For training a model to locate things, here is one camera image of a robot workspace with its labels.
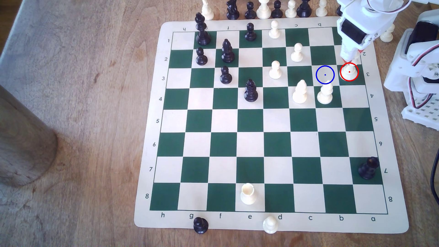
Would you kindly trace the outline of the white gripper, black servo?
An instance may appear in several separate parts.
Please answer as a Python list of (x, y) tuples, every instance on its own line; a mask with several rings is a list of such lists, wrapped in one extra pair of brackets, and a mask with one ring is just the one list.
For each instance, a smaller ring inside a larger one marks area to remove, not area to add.
[(342, 15), (337, 31), (342, 38), (343, 61), (361, 64), (361, 53), (383, 34), (396, 18), (394, 0), (338, 0)]

